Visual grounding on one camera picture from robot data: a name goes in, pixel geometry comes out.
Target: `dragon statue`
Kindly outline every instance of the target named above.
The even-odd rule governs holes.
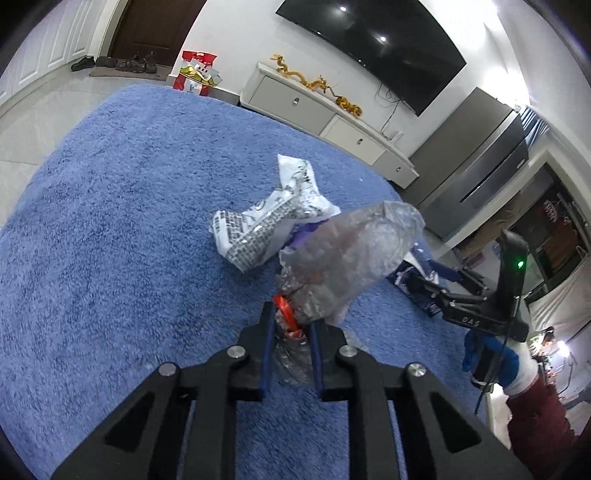
[[[308,82],[306,80],[306,78],[300,72],[295,72],[295,71],[289,70],[288,66],[283,61],[282,55],[279,55],[278,53],[276,53],[275,55],[273,55],[271,57],[271,60],[275,60],[277,62],[277,65],[278,65],[277,71],[278,72],[281,72],[286,77],[291,77],[291,76],[295,75],[296,77],[298,77],[300,79],[300,83],[304,87],[309,88],[310,90],[313,90],[314,88],[319,88],[320,90],[322,90],[323,93],[326,93],[326,91],[329,90],[330,93],[332,94],[332,96],[334,96],[336,98],[335,103],[340,108],[342,108],[344,111],[349,112],[355,118],[359,118],[361,116],[361,114],[363,113],[363,110],[361,110],[361,107],[359,105],[355,105],[354,103],[349,102],[347,97],[335,94],[332,87],[330,85],[328,85],[328,83],[326,82],[326,80],[324,78],[322,78],[322,75],[320,75],[313,82]]]

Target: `white plastic bag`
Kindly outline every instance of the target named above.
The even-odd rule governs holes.
[[[296,223],[315,223],[340,213],[318,191],[307,160],[277,155],[281,185],[242,213],[218,210],[213,216],[217,251],[242,272],[276,254]]]

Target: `wooden door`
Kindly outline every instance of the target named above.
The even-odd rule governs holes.
[[[109,56],[130,59],[151,51],[158,65],[171,67],[206,0],[129,0]]]

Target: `hand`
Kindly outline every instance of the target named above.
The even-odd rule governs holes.
[[[487,336],[475,330],[470,330],[464,338],[464,360],[462,370],[469,372],[478,363],[480,347],[494,352],[503,348],[504,338]],[[506,395],[513,397],[527,390],[536,380],[538,364],[532,359],[526,343],[519,343],[509,338],[501,357],[497,383],[503,387]]]

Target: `wall-mounted tv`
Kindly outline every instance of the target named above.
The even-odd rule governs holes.
[[[285,0],[277,14],[351,56],[417,115],[466,64],[419,0]]]

